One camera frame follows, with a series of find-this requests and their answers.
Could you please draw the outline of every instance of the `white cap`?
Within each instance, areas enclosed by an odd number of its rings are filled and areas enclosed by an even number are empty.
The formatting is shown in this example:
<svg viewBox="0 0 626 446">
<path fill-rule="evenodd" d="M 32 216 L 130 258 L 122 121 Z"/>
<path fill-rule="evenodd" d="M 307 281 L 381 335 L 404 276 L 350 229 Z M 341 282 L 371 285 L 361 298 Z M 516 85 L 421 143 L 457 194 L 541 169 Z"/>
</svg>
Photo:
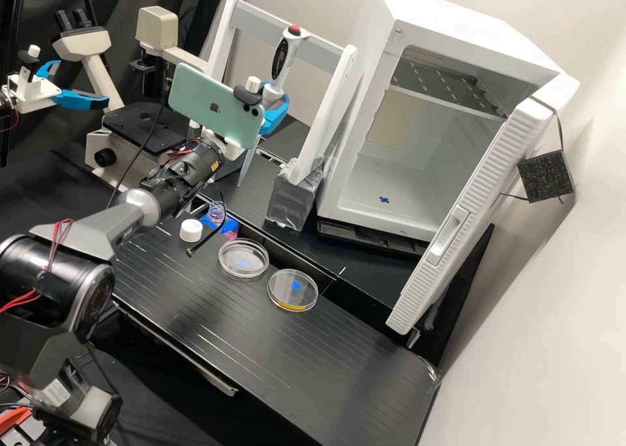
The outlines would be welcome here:
<svg viewBox="0 0 626 446">
<path fill-rule="evenodd" d="M 198 220 L 185 220 L 181 223 L 181 239 L 185 242 L 198 242 L 202 237 L 202 223 Z"/>
<path fill-rule="evenodd" d="M 33 58 L 37 58 L 40 52 L 41 48 L 39 48 L 37 45 L 30 45 L 30 47 L 28 47 L 28 54 Z"/>
<path fill-rule="evenodd" d="M 246 91 L 256 94 L 261 89 L 261 80 L 256 76 L 248 76 L 246 81 Z"/>
</svg>

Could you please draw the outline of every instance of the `white wall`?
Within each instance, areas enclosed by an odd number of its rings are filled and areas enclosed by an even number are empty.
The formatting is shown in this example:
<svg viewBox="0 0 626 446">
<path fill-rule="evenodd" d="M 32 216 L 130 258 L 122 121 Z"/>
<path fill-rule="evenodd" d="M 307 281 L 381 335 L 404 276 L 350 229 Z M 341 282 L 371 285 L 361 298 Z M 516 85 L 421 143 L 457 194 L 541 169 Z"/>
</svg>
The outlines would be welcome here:
<svg viewBox="0 0 626 446">
<path fill-rule="evenodd" d="M 360 0 L 248 0 L 298 23 L 321 37 L 348 42 Z M 449 0 L 504 19 L 530 37 L 585 86 L 612 48 L 610 36 L 623 24 L 624 0 Z M 273 47 L 240 37 L 231 57 L 229 82 L 243 83 L 255 74 L 269 77 Z M 329 76 L 304 63 L 290 72 L 286 90 L 290 113 L 310 125 L 326 90 Z M 576 131 L 583 120 L 575 121 Z"/>
<path fill-rule="evenodd" d="M 626 32 L 571 158 L 576 203 L 457 353 L 420 446 L 626 444 L 624 59 Z"/>
</svg>

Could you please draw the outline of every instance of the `mini fridge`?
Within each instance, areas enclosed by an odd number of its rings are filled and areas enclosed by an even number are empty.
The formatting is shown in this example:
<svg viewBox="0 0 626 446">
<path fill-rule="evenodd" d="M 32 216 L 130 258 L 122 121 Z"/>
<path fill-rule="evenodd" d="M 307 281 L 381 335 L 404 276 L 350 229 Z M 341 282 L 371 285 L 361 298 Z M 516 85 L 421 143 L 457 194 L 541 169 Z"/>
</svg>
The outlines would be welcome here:
<svg viewBox="0 0 626 446">
<path fill-rule="evenodd" d="M 510 25 L 442 0 L 364 0 L 349 43 L 354 96 L 317 152 L 318 215 L 430 243 L 387 321 L 407 333 L 555 121 L 532 98 L 560 112 L 578 82 Z"/>
</svg>

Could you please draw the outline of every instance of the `fridge shelf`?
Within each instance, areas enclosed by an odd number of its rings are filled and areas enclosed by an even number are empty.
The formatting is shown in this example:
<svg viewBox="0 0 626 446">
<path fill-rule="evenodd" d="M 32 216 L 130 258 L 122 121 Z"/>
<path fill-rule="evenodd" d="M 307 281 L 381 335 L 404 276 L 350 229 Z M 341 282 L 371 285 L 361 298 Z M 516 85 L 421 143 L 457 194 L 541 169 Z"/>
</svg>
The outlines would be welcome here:
<svg viewBox="0 0 626 446">
<path fill-rule="evenodd" d="M 390 89 L 479 117 L 506 120 L 502 109 L 487 99 L 476 78 L 401 59 Z"/>
</svg>

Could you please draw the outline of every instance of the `fridge door handle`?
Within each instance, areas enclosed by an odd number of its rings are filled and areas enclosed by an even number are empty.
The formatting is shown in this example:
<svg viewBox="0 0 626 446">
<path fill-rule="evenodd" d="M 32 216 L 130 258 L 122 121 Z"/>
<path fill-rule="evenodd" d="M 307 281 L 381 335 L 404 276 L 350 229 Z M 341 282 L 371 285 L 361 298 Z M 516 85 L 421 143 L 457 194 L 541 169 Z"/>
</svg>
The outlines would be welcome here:
<svg viewBox="0 0 626 446">
<path fill-rule="evenodd" d="M 435 266 L 439 265 L 445 251 L 448 250 L 448 247 L 450 247 L 450 244 L 461 230 L 469 215 L 469 211 L 458 205 L 448 215 L 443 225 L 441 225 L 441 231 L 435 236 L 435 239 L 426 251 L 426 255 L 423 257 L 428 263 Z"/>
</svg>

